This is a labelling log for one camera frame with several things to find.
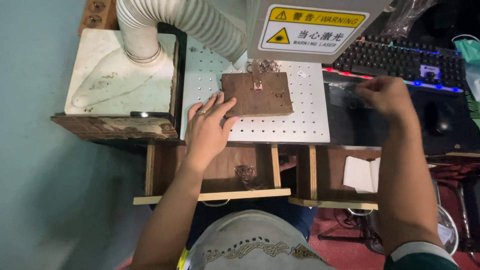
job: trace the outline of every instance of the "white ventilation hose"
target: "white ventilation hose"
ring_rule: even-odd
[[[125,51],[138,63],[160,53],[158,22],[171,24],[235,63],[246,51],[246,36],[205,0],[117,0]]]

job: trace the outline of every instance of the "floor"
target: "floor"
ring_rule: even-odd
[[[439,188],[442,206],[450,213],[457,228],[461,230],[459,206],[455,194],[445,187]],[[312,225],[309,244],[338,270],[382,270],[385,262],[383,255],[368,250],[363,244],[318,240],[316,236],[319,234],[358,237],[359,230],[346,229],[340,225],[339,222],[345,225],[343,223],[345,218],[346,215],[342,209],[320,208]],[[461,270],[480,270],[466,253],[457,251],[453,258]]]

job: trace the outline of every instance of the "metal ring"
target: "metal ring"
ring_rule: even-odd
[[[224,206],[226,205],[228,202],[230,201],[230,199],[228,199],[226,202],[224,203],[221,203],[221,204],[209,204],[205,201],[202,201],[203,204],[205,204],[206,206],[210,206],[210,207],[219,207],[219,206]]]
[[[355,216],[368,216],[368,215],[370,215],[370,214],[373,212],[373,210],[370,210],[370,212],[367,212],[367,213],[355,213],[355,212],[354,212],[352,209],[350,209],[350,208],[348,208],[347,211],[350,212],[350,214],[355,215]]]

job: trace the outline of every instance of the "black keyboard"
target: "black keyboard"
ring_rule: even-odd
[[[468,88],[461,52],[385,37],[359,37],[335,62],[322,68],[326,83],[361,82],[385,75],[430,91],[461,93]]]

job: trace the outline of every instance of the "plastic bag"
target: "plastic bag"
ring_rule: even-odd
[[[396,10],[388,19],[382,36],[408,37],[413,23],[431,6],[436,0],[398,0]]]
[[[247,190],[266,189],[265,182],[261,182],[255,175],[255,168],[252,165],[240,165],[234,168],[235,174],[245,185]]]
[[[328,95],[330,97],[330,103],[332,105],[350,108],[350,109],[373,109],[366,104],[357,94],[355,89],[357,83],[329,83]]]

